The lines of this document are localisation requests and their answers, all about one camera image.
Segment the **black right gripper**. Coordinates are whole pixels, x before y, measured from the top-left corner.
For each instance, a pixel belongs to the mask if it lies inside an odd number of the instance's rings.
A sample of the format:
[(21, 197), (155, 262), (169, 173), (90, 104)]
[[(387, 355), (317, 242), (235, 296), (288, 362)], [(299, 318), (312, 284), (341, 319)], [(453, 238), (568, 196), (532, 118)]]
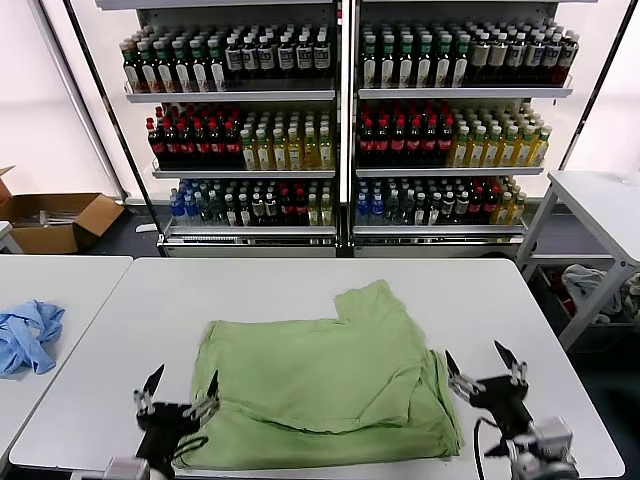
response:
[(508, 375), (474, 380), (461, 373), (448, 350), (445, 351), (448, 385), (471, 406), (487, 410), (504, 438), (514, 438), (528, 432), (532, 417), (524, 405), (529, 390), (528, 365), (498, 340), (494, 346), (509, 370)]

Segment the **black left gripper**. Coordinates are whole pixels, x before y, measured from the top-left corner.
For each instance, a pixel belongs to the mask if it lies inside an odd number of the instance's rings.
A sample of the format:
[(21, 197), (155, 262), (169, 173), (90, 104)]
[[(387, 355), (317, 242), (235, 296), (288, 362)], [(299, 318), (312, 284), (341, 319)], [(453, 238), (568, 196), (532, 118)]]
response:
[(172, 471), (174, 455), (182, 438), (200, 429), (198, 419), (209, 418), (219, 408), (219, 372), (215, 371), (206, 395), (189, 404), (155, 402), (153, 396), (164, 372), (161, 364), (146, 380), (141, 390), (133, 392), (136, 421), (143, 438), (136, 457), (148, 462), (151, 469)]

